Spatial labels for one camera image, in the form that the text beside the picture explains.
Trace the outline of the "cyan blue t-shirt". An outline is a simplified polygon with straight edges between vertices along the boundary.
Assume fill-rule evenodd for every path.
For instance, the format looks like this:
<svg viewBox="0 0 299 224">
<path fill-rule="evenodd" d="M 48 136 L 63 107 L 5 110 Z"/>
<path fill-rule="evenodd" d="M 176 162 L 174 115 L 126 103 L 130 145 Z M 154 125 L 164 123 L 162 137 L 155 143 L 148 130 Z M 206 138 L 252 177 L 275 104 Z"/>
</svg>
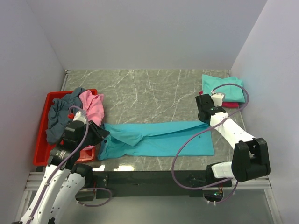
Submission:
<svg viewBox="0 0 299 224">
<path fill-rule="evenodd" d="M 170 157 L 188 140 L 181 156 L 212 156 L 209 126 L 200 121 L 155 124 L 104 124 L 110 132 L 100 146 L 99 160 L 129 156 Z"/>
</svg>

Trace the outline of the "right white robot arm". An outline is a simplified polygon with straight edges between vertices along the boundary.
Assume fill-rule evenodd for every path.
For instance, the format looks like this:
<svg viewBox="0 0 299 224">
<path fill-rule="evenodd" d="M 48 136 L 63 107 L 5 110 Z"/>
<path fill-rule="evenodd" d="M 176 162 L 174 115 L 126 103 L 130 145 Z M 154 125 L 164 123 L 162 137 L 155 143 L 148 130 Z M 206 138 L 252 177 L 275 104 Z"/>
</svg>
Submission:
<svg viewBox="0 0 299 224">
<path fill-rule="evenodd" d="M 206 167 L 206 183 L 216 186 L 223 178 L 245 182 L 268 176 L 271 167 L 266 140 L 255 138 L 236 124 L 220 106 L 220 95 L 203 94 L 195 99 L 199 120 L 213 127 L 234 150 L 232 161 Z"/>
</svg>

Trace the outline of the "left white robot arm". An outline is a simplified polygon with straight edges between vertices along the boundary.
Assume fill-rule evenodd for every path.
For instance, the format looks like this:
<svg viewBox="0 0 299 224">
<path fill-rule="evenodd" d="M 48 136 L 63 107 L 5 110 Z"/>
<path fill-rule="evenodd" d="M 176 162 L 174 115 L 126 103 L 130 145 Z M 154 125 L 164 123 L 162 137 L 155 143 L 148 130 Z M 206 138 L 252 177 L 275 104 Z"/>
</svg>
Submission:
<svg viewBox="0 0 299 224">
<path fill-rule="evenodd" d="M 80 151 L 101 143 L 108 135 L 94 122 L 72 121 L 51 150 L 37 193 L 20 224 L 56 224 L 63 210 L 82 188 L 95 190 L 92 167 L 78 164 Z"/>
</svg>

